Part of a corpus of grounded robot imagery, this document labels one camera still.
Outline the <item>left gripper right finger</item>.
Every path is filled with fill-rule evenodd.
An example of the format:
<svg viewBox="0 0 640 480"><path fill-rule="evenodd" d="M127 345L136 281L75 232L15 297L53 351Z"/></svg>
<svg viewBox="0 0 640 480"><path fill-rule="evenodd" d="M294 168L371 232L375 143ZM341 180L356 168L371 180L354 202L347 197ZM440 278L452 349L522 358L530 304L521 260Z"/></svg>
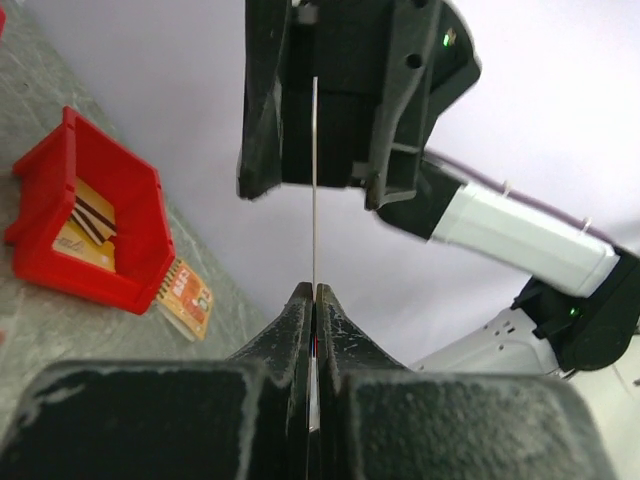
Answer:
<svg viewBox="0 0 640 480"><path fill-rule="evenodd" d="M318 286L321 472L326 479L612 479L582 398L530 375L418 373Z"/></svg>

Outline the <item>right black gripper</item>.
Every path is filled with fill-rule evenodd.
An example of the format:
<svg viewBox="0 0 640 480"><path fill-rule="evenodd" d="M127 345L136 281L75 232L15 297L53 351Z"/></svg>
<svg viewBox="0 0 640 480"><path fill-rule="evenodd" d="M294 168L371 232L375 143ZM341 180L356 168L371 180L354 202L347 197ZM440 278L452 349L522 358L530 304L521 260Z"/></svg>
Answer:
<svg viewBox="0 0 640 480"><path fill-rule="evenodd" d="M291 14L245 3L238 196L283 180L360 188L368 210L413 198L438 117L480 76L463 17L448 1L300 1Z"/></svg>

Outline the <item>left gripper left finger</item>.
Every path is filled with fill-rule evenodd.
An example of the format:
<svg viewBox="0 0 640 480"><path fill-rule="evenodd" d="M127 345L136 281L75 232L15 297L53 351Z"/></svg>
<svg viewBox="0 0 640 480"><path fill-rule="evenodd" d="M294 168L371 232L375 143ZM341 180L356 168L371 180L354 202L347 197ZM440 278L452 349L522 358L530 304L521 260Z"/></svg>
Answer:
<svg viewBox="0 0 640 480"><path fill-rule="evenodd" d="M303 479L312 288L224 360L62 361L25 389L5 479Z"/></svg>

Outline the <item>gold credit card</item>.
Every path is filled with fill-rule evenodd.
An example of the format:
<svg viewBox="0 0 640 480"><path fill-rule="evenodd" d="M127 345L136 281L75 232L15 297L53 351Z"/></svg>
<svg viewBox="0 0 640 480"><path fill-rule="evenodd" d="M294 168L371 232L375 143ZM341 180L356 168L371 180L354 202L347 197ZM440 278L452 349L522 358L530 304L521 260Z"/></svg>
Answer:
<svg viewBox="0 0 640 480"><path fill-rule="evenodd" d="M319 78L312 79L311 94L311 185L312 185L312 299L317 299L317 271L318 271L318 220L317 220L317 188L318 188L318 96ZM318 387L318 339L316 305L312 312L312 341L310 360L310 397L309 397L309 431L314 432L320 427L319 387Z"/></svg>

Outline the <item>red bin with gold cards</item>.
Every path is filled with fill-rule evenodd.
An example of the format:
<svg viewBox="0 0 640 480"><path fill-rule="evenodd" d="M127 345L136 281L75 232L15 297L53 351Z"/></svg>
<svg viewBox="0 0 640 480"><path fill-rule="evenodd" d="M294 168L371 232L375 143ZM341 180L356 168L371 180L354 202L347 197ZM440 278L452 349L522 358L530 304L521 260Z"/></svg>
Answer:
<svg viewBox="0 0 640 480"><path fill-rule="evenodd" d="M12 172L19 213L4 240L14 274L145 313L175 259L157 170L66 106Z"/></svg>

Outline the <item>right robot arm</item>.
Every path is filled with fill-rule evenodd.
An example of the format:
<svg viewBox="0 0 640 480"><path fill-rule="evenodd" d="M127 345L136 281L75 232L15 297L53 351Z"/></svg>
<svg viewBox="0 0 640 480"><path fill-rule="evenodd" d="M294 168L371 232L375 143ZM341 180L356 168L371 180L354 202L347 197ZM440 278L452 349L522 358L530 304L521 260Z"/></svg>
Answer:
<svg viewBox="0 0 640 480"><path fill-rule="evenodd" d="M529 275L420 370L569 375L635 359L638 256L427 147L480 75L447 1L249 1L238 194L356 188L388 225Z"/></svg>

